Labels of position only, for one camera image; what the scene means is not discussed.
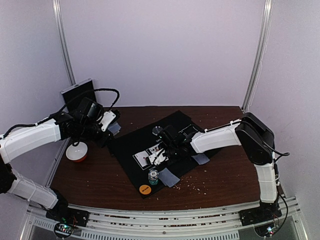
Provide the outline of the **dealt playing card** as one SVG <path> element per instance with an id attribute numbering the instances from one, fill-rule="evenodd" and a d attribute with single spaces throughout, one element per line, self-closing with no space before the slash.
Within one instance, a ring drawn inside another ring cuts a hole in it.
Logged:
<path id="1" fill-rule="evenodd" d="M 172 174 L 171 172 L 167 172 L 163 175 L 163 183 L 171 188 L 174 185 L 176 185 L 180 181 L 180 178 L 178 178 L 176 175 Z"/>
<path id="2" fill-rule="evenodd" d="M 210 161 L 210 159 L 203 153 L 193 155 L 192 158 L 197 162 L 198 165 L 204 165 Z"/>
<path id="3" fill-rule="evenodd" d="M 162 171 L 159 172 L 158 178 L 162 181 L 162 183 L 165 186 L 169 188 L 173 187 L 180 181 L 180 179 L 167 168 L 164 168 Z"/>

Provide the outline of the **clear dealer button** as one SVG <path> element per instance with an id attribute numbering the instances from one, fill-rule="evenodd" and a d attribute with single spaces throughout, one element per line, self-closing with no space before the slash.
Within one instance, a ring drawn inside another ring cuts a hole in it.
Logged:
<path id="1" fill-rule="evenodd" d="M 152 134 L 155 136 L 158 136 L 162 130 L 163 130 L 163 128 L 161 126 L 155 126 L 152 129 Z"/>

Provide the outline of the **blue playing card deck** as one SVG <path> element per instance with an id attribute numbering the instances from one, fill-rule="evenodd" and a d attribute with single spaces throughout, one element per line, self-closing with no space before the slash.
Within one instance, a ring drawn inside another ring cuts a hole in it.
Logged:
<path id="1" fill-rule="evenodd" d="M 112 133 L 113 136 L 117 135 L 120 132 L 121 128 L 122 127 L 118 124 L 118 122 L 114 122 L 107 127 L 107 129 Z"/>

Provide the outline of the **orange big blind button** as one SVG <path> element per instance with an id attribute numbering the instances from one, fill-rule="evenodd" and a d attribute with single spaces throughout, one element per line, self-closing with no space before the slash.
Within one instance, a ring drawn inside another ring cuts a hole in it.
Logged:
<path id="1" fill-rule="evenodd" d="M 142 195 L 149 195 L 152 192 L 152 188 L 147 184 L 141 185 L 138 190 Z"/>

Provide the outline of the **ace of diamonds card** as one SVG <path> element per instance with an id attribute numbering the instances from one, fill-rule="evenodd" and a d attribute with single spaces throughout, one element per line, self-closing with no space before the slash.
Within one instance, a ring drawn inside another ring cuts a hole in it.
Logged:
<path id="1" fill-rule="evenodd" d="M 142 169 L 146 169 L 149 166 L 151 166 L 151 162 L 149 160 L 149 153 L 147 151 L 141 151 L 138 152 L 136 154 L 134 154 L 132 157 L 136 160 L 136 162 L 138 163 L 138 165 L 142 168 Z"/>

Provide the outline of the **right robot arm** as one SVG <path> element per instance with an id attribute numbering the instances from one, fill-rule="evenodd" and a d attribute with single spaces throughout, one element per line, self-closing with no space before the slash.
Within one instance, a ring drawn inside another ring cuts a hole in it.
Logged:
<path id="1" fill-rule="evenodd" d="M 160 129 L 160 143 L 146 158 L 148 164 L 158 166 L 165 161 L 180 160 L 207 151 L 229 146 L 242 146 L 247 158 L 256 168 L 260 201 L 256 210 L 259 220 L 268 220 L 275 212 L 278 200 L 275 170 L 275 136 L 259 118 L 247 112 L 242 118 L 212 129 L 201 130 L 191 125 L 191 132 L 177 131 L 172 125 Z"/>

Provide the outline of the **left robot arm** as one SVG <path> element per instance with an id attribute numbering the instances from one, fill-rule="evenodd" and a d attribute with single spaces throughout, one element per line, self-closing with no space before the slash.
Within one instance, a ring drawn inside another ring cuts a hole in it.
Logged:
<path id="1" fill-rule="evenodd" d="M 66 139 L 94 142 L 105 147 L 114 137 L 110 126 L 120 117 L 118 110 L 104 109 L 85 97 L 76 109 L 63 109 L 30 125 L 21 124 L 0 136 L 0 192 L 34 202 L 51 210 L 61 222 L 72 218 L 67 200 L 56 190 L 41 185 L 13 168 L 12 162 L 33 157 L 35 152 Z"/>

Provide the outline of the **multicolour poker chip stack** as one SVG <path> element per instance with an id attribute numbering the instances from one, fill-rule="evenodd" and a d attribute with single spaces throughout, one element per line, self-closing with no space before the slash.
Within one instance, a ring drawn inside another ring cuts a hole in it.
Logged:
<path id="1" fill-rule="evenodd" d="M 156 186 L 158 184 L 159 181 L 159 172 L 156 169 L 151 169 L 148 172 L 148 182 L 152 185 L 152 186 Z"/>

